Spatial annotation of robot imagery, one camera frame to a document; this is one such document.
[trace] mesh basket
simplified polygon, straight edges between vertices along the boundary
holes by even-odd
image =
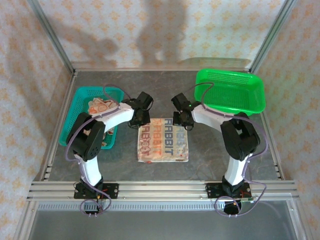
[[[253,74],[215,69],[202,69],[196,75],[195,83],[212,82],[214,86],[206,93],[204,103],[213,109],[226,113],[244,112],[248,116],[261,113],[266,107],[264,84]],[[194,98],[201,101],[209,87],[199,85]]]
[[[105,91],[115,100],[121,102],[124,99],[124,92],[119,88],[106,87]],[[67,145],[67,137],[74,125],[78,115],[82,112],[87,113],[89,106],[88,103],[92,101],[93,98],[102,98],[107,100],[108,98],[104,95],[102,86],[83,86],[76,90],[68,115],[65,119],[62,132],[60,134],[59,143],[62,146]],[[101,149],[111,149],[115,144],[116,134],[118,127],[114,128],[113,135],[106,135],[104,142],[106,146],[102,146]]]

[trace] glass panel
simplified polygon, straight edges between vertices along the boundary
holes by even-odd
[[[63,203],[55,204],[60,207],[37,211],[30,240],[297,239],[286,201],[261,202],[249,214],[238,218],[222,217],[207,210],[110,210],[89,218],[76,208],[66,210]]]

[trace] packaged food item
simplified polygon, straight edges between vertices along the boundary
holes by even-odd
[[[172,118],[151,118],[139,128],[137,156],[143,163],[188,162],[187,131]]]

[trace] snack package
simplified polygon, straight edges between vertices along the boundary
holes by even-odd
[[[88,103],[89,109],[88,114],[94,115],[99,114],[107,111],[108,109],[112,109],[117,106],[117,104],[112,100],[103,100],[100,97],[94,98],[92,101],[89,101]],[[115,129],[111,128],[106,133],[108,135],[113,135]],[[102,146],[106,146],[107,144],[105,142],[102,142]]]
[[[151,118],[139,128],[137,156],[143,163],[188,162],[187,131],[172,118]]]

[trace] aluminum frame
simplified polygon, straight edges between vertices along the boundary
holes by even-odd
[[[285,180],[266,180],[263,201],[286,201],[298,199],[295,182]],[[117,181],[119,184],[118,198],[114,201],[207,201],[206,183],[221,181]],[[250,184],[254,199],[262,193],[260,184]],[[34,181],[31,184],[26,201],[82,201],[74,199],[73,181]]]
[[[208,199],[204,181],[119,181],[118,199],[113,199],[116,211],[180,211],[212,210],[214,198]],[[297,239],[312,239],[301,206],[297,187],[292,180],[268,180],[267,191],[262,201],[286,201]],[[34,181],[30,187],[15,240],[28,239],[36,212],[41,209],[75,211],[82,199],[74,199],[74,182]],[[263,186],[251,184],[255,199],[261,194]]]
[[[286,0],[285,3],[282,5],[282,8],[280,9],[277,17],[275,18],[273,25],[271,26],[255,59],[252,62],[252,65],[249,69],[250,73],[255,74],[258,71],[263,60],[266,58],[268,51],[272,47],[272,44],[276,40],[281,27],[283,26],[286,19],[290,15],[291,10],[294,8],[296,2],[297,0]]]
[[[38,2],[38,0],[27,0],[27,1],[29,2],[29,5],[32,8],[35,16],[38,18],[39,22],[41,23],[43,30],[45,31],[45,33],[48,35],[49,39],[51,40],[53,47],[55,48],[55,50],[59,54],[65,67],[69,70],[69,72],[71,74],[73,74],[75,69],[72,66],[72,63],[69,60],[62,44],[60,43],[53,27],[49,23],[49,20],[46,16],[44,10],[42,9],[40,3]]]
[[[50,168],[52,167],[53,159],[54,159],[54,156],[57,151],[59,135],[60,135],[64,121],[65,121],[67,113],[68,113],[68,106],[71,101],[71,95],[72,95],[72,91],[74,88],[74,84],[75,84],[77,75],[78,75],[77,72],[75,72],[72,75],[71,81],[70,81],[68,88],[67,88],[67,91],[64,95],[62,108],[61,108],[59,116],[58,116],[58,121],[57,121],[56,126],[54,128],[54,132],[51,137],[50,144],[47,148],[48,150],[45,153],[44,161],[41,164],[40,171],[37,174],[37,176],[35,177],[36,181],[44,181],[49,178],[48,173],[51,172]]]
[[[127,71],[200,71],[201,69],[204,69],[205,67],[172,67],[172,68],[165,68],[165,67],[126,67],[126,68],[76,68],[76,72],[127,72]],[[242,68],[242,67],[221,67],[220,69],[226,70],[226,71],[234,71],[234,72],[241,72],[241,73],[247,73],[249,71],[249,68]]]
[[[269,149],[270,149],[272,159],[274,162],[275,171],[276,171],[279,179],[285,180],[286,179],[285,174],[284,174],[284,171],[281,166],[281,158],[280,158],[280,155],[279,155],[279,152],[277,149],[277,144],[276,144],[275,138],[274,138],[272,131],[271,131],[271,127],[269,124],[269,119],[268,119],[267,113],[265,111],[263,111],[262,113],[260,113],[260,116],[261,116],[263,128],[266,133],[267,140],[269,142]]]

